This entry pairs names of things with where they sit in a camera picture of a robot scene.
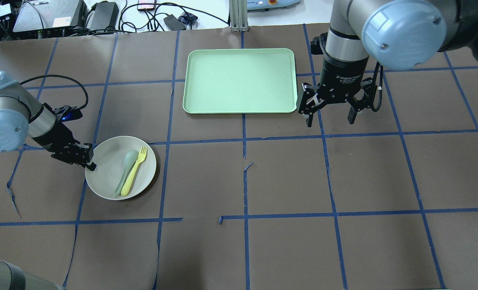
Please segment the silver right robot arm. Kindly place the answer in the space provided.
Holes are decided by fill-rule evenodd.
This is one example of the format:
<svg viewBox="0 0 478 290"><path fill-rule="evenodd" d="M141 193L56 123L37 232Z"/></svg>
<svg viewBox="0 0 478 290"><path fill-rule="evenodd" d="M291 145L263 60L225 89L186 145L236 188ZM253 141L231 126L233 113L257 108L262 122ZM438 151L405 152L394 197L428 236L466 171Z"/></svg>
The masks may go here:
<svg viewBox="0 0 478 290"><path fill-rule="evenodd" d="M312 126L318 110L350 105L377 112L383 71L408 71L435 53L468 47L478 61L478 0L336 0L329 29L310 42L322 55L318 85L303 83L297 110Z"/></svg>

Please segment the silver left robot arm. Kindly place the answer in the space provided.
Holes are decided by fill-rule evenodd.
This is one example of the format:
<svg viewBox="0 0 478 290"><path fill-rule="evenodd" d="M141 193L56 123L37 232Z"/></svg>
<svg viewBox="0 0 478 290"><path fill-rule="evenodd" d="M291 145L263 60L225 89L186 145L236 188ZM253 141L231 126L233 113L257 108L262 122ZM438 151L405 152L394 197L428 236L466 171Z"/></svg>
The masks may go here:
<svg viewBox="0 0 478 290"><path fill-rule="evenodd" d="M4 71L0 71L0 152L13 151L34 140L51 157L67 164L77 164L94 171L94 148L91 143L76 140L65 122L81 119L88 105L88 93L82 87L85 103L82 106L62 106L53 109L41 103Z"/></svg>

